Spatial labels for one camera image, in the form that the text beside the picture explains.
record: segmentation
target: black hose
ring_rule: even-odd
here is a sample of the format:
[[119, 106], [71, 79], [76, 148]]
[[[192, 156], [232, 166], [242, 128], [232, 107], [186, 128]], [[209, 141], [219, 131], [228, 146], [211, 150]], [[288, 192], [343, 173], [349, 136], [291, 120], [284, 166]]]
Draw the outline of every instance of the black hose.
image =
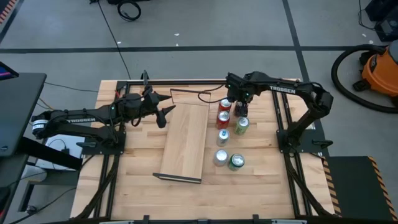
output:
[[[136, 7], [138, 9], [138, 15], [136, 17], [130, 17], [129, 14], [127, 14], [126, 12], [124, 12], [121, 9], [122, 5], [124, 5], [124, 4], [132, 4], [134, 7]], [[141, 8], [133, 0], [124, 0], [118, 4], [118, 13], [119, 13], [120, 17], [122, 17], [122, 19], [124, 19], [125, 21], [132, 22], [132, 21], [137, 20], [141, 16]]]
[[386, 49], [384, 47], [379, 47], [376, 45], [371, 45], [371, 44], [363, 44], [363, 45], [358, 45], [353, 47], [352, 49], [346, 50], [343, 52], [334, 62], [333, 66], [331, 67], [331, 80], [333, 81], [333, 84], [335, 84], [336, 89], [343, 94], [345, 97], [348, 99], [356, 102], [357, 104], [364, 106], [366, 108], [369, 108], [371, 110], [375, 111], [380, 111], [383, 113], [398, 113], [398, 108], [392, 108], [388, 106], [382, 106], [382, 105], [377, 105], [375, 103], [371, 103], [367, 100], [364, 100], [352, 92], [348, 91], [339, 81], [337, 77], [337, 70], [338, 67], [340, 66], [340, 63], [349, 55], [361, 51], [361, 50], [367, 50], [370, 52], [374, 52], [375, 54], [383, 54]]

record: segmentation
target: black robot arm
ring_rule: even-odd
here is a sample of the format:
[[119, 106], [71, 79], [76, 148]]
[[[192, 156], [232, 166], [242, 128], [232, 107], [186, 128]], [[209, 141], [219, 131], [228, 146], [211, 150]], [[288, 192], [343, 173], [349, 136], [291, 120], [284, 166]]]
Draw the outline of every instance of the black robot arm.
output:
[[[117, 143], [114, 125], [120, 122], [129, 122], [135, 119], [156, 114], [158, 127], [166, 125], [165, 115], [175, 106], [158, 110], [160, 101], [167, 100], [171, 96], [164, 96], [152, 92], [151, 86], [146, 86], [142, 96], [137, 93], [130, 93], [115, 100], [110, 105], [104, 105], [94, 110], [54, 110], [45, 111], [32, 117], [33, 135], [37, 139], [49, 138], [57, 134], [69, 134], [94, 138], [102, 143]], [[105, 126], [91, 128], [76, 125], [76, 123], [101, 122]]]
[[248, 73], [243, 78], [228, 73], [226, 87], [228, 88], [227, 97], [229, 101], [242, 103], [240, 113], [243, 116], [247, 116], [248, 103], [253, 100], [253, 96], [259, 96], [261, 92], [266, 90], [301, 97], [308, 110], [298, 121], [289, 125], [287, 129], [286, 141], [292, 147], [300, 144], [300, 137], [309, 125], [329, 114], [333, 102], [333, 97], [330, 93], [321, 86], [314, 85], [314, 83], [271, 78], [262, 72]]

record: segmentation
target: can lid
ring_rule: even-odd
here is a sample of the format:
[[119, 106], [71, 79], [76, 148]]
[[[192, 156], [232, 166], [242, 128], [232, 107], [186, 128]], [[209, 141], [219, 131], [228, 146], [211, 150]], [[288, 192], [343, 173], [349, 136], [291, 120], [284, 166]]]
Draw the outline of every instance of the can lid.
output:
[[218, 137], [220, 139], [228, 139], [229, 138], [229, 131], [227, 129], [221, 129], [218, 133]]
[[240, 154], [233, 155], [231, 161], [237, 167], [241, 167], [244, 165], [244, 157]]
[[220, 101], [220, 104], [224, 107], [229, 107], [231, 106], [231, 102], [228, 101], [228, 99], [223, 99]]
[[216, 152], [216, 158], [219, 161], [225, 161], [228, 158], [228, 153], [226, 153], [225, 150], [220, 149], [219, 151]]
[[249, 125], [249, 119], [245, 117], [240, 117], [238, 123], [240, 126], [246, 127], [247, 125]]
[[218, 114], [218, 119], [220, 121], [227, 121], [229, 119], [229, 113], [227, 111], [221, 111]]

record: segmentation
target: red soda can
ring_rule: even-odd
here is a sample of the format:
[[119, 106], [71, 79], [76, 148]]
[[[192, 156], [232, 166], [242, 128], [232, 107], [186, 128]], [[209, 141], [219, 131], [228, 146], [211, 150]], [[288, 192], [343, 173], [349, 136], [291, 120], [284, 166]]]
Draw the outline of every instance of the red soda can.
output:
[[226, 129], [228, 127], [228, 123], [229, 123], [229, 113], [227, 111], [219, 112], [216, 123], [217, 129], [219, 130]]
[[232, 103], [228, 101], [228, 99], [223, 99], [218, 104], [218, 113], [220, 111], [227, 111], [229, 112], [232, 107]]

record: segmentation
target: wooden board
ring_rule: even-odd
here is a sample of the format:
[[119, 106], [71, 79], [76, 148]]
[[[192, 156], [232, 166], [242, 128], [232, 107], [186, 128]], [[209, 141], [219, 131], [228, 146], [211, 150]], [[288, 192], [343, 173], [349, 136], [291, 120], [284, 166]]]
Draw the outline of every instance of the wooden board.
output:
[[208, 105], [175, 103], [164, 148], [160, 179], [200, 184]]
[[[174, 85], [154, 86], [159, 94], [170, 94], [170, 88], [207, 90], [216, 86]], [[116, 81], [102, 81], [96, 108], [110, 104], [114, 98]], [[143, 87], [134, 86], [132, 92], [140, 93]], [[211, 93], [211, 100], [224, 97], [226, 89]], [[301, 98], [288, 96], [292, 118], [298, 120], [307, 107]], [[283, 114], [282, 99], [280, 104]], [[163, 101], [159, 108], [172, 105], [171, 100]], [[191, 184], [160, 180], [152, 175], [160, 172], [162, 156], [169, 125], [159, 129], [155, 116], [145, 117], [138, 127], [126, 128], [126, 150], [121, 156], [116, 191], [113, 203], [113, 220], [142, 220], [150, 215], [152, 220], [170, 219], [251, 219], [253, 214], [260, 218], [293, 218], [289, 185], [284, 159], [278, 151], [275, 135], [276, 115], [271, 93], [255, 96], [249, 105], [251, 121], [247, 133], [236, 136], [235, 117], [232, 117], [229, 130], [231, 139], [224, 148], [230, 153], [245, 156], [243, 168], [233, 172], [227, 167], [213, 165], [213, 153], [218, 130], [215, 128], [218, 105], [210, 105], [206, 132], [205, 153], [201, 184]], [[319, 158], [302, 154], [302, 164], [308, 188], [315, 198], [333, 213], [328, 184]], [[80, 172], [71, 217], [79, 214], [90, 201], [96, 189], [102, 165], [102, 156], [95, 156]], [[301, 194], [297, 194], [300, 212], [304, 214]], [[106, 208], [107, 195], [104, 195], [102, 211]]]

